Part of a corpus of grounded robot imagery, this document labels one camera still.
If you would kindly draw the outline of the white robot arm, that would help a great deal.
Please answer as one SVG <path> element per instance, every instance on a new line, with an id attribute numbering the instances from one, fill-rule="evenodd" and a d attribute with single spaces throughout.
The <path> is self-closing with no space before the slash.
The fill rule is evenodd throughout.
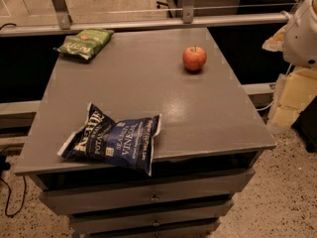
<path id="1" fill-rule="evenodd" d="M 286 13 L 288 22 L 264 41 L 262 49 L 282 52 L 293 65 L 317 67 L 317 0 L 304 0 L 294 14 Z"/>

